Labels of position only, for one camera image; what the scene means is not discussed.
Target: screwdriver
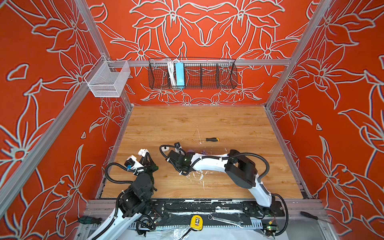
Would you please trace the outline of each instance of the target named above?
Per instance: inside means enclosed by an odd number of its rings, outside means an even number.
[[[192,139],[192,141],[218,142],[218,138],[212,137],[212,138],[206,138],[206,139]]]
[[[318,218],[316,216],[313,216],[312,214],[310,214],[308,212],[301,211],[300,214],[303,215],[304,217],[313,218],[315,220],[320,220],[320,221],[323,221],[323,222],[327,222],[327,223],[333,224],[333,223],[331,223],[331,222],[329,222],[327,220],[324,220],[324,219]]]

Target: yellow tape measure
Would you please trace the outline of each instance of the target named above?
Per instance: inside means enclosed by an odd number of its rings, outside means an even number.
[[[191,224],[189,225],[191,228],[196,230],[202,230],[203,229],[203,218],[199,215],[194,215],[191,219]]]

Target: white mesh basket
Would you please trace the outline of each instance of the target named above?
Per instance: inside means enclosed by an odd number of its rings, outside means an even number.
[[[95,97],[119,97],[129,78],[131,69],[127,61],[121,68],[109,67],[110,62],[102,56],[85,77],[88,87]]]

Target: wooden table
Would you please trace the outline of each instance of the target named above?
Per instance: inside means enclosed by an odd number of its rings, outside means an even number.
[[[218,137],[220,141],[192,141],[207,137]],[[231,149],[257,153],[270,164],[270,171],[263,178],[266,188],[284,198],[302,198],[263,107],[135,106],[115,158],[115,162],[124,164],[130,155],[137,157],[141,148],[149,150],[159,167],[153,174],[154,186],[158,189],[153,198],[252,199],[250,192],[235,185],[226,173],[203,171],[179,175],[159,152],[160,145],[176,142],[180,142],[185,151],[192,149],[199,153],[224,154]],[[249,158],[261,174],[265,170],[264,163]],[[110,176],[116,180],[136,178],[118,167],[111,167]],[[116,198],[127,188],[127,184],[106,181],[102,197]]]

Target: wire basket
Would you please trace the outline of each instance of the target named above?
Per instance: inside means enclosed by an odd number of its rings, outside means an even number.
[[[127,83],[131,74],[128,62],[121,68],[110,67],[111,62],[101,56],[84,78],[95,97],[117,98]]]
[[[184,85],[173,86],[167,62],[174,59],[149,59],[148,82],[151,89],[231,89],[237,86],[235,59],[218,58],[179,60],[184,64]]]

